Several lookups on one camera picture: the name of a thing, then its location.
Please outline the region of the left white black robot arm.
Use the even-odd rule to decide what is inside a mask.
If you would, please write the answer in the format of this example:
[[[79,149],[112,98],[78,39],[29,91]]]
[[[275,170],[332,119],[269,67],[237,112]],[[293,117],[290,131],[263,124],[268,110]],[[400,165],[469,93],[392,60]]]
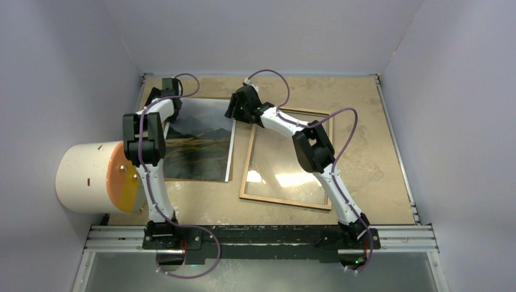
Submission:
[[[181,232],[164,179],[166,142],[162,123],[177,117],[182,94],[179,79],[164,78],[162,88],[151,90],[142,110],[122,118],[124,154],[136,167],[147,199],[146,240],[158,240],[167,249],[181,243]]]

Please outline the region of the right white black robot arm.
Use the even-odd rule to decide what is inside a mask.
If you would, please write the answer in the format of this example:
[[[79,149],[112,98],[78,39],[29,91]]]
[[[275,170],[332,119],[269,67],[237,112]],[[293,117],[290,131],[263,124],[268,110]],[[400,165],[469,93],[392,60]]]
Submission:
[[[244,85],[232,94],[225,117],[291,138],[299,165],[319,181],[335,208],[343,243],[355,248],[364,242],[366,235],[373,236],[367,216],[340,177],[337,167],[340,156],[335,154],[323,121],[295,119],[271,103],[262,103],[253,85]]]

